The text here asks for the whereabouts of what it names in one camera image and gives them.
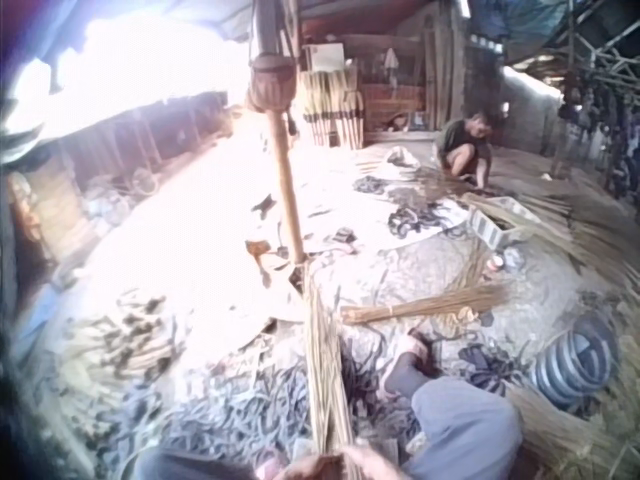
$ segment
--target knee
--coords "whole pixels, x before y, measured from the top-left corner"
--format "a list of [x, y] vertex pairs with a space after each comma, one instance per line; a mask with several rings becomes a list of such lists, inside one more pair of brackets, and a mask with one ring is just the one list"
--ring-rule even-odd
[[464, 153], [464, 156], [468, 159], [472, 159], [476, 155], [476, 147], [471, 143], [465, 143], [460, 147], [460, 149]]
[[146, 480], [157, 478], [157, 472], [162, 471], [164, 454], [161, 448], [143, 450], [138, 455], [133, 468], [134, 480]]
[[504, 445], [510, 445], [517, 449], [522, 443], [522, 422], [520, 412], [507, 399], [500, 402], [496, 408], [491, 422], [496, 438], [501, 439]]

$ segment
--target bamboo strip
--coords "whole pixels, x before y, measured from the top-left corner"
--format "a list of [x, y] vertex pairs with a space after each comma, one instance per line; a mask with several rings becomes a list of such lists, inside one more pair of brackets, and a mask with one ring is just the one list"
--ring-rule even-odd
[[[305, 274], [309, 321], [305, 325], [311, 430], [318, 453], [331, 453], [353, 444], [351, 415], [344, 384], [340, 338], [336, 321], [319, 299], [310, 273]], [[361, 480], [360, 471], [345, 461], [343, 478]]]

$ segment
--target wooden plank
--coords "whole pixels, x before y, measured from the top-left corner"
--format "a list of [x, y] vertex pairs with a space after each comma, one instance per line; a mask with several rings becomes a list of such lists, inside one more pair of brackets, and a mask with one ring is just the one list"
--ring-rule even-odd
[[457, 9], [452, 12], [453, 26], [453, 83], [451, 87], [451, 117], [464, 116], [464, 79], [466, 69], [467, 35], [463, 19]]

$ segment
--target wooden stick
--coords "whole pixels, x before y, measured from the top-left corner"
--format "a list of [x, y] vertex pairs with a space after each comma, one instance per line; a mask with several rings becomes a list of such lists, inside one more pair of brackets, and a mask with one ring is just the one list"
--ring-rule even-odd
[[291, 260], [296, 265], [300, 265], [304, 262], [306, 255], [302, 244], [302, 236], [300, 234], [300, 220], [298, 218], [296, 194], [293, 188], [293, 176], [291, 174], [291, 165], [289, 163], [287, 130], [285, 128], [284, 121], [282, 120], [282, 113], [268, 111], [267, 118], [269, 120], [273, 153], [275, 155], [278, 179], [280, 183], [280, 198], [284, 207], [284, 220], [289, 236]]

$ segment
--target straw bundle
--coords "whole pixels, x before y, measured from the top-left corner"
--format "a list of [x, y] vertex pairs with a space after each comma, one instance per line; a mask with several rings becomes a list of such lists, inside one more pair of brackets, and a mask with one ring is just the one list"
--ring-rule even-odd
[[458, 314], [469, 307], [485, 312], [507, 300], [504, 284], [486, 284], [447, 292], [436, 297], [385, 307], [342, 307], [342, 321], [347, 325], [388, 320], [416, 315]]
[[638, 478], [640, 458], [602, 428], [558, 410], [533, 390], [509, 384], [507, 398], [522, 416], [524, 447], [558, 478]]
[[[305, 276], [309, 307], [305, 340], [309, 408], [318, 453], [331, 453], [354, 442], [347, 396], [342, 383], [342, 360], [337, 325], [323, 308], [311, 275]], [[360, 471], [345, 460], [343, 478], [360, 480]]]

